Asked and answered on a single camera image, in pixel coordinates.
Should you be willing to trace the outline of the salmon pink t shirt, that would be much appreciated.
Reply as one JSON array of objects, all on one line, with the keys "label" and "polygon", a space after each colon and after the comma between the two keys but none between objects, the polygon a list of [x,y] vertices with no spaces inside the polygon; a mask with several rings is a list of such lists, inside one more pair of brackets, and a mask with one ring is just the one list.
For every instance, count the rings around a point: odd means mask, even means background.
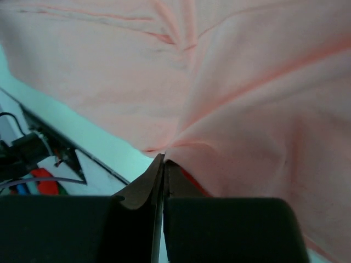
[{"label": "salmon pink t shirt", "polygon": [[12,75],[350,262],[350,1],[1,1]]}]

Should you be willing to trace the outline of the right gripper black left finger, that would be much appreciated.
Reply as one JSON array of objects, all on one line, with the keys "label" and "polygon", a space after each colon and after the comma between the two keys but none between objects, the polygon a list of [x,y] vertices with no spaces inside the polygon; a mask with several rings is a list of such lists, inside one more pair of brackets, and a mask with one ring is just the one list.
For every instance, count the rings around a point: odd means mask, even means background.
[{"label": "right gripper black left finger", "polygon": [[163,168],[112,196],[2,196],[1,262],[158,262]]}]

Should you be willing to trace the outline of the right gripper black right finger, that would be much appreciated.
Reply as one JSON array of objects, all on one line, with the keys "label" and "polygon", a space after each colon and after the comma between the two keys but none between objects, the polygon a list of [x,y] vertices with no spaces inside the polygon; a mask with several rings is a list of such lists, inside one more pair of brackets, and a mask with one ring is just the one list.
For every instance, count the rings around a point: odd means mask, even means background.
[{"label": "right gripper black right finger", "polygon": [[207,197],[165,164],[163,231],[170,262],[308,262],[291,207],[278,198]]}]

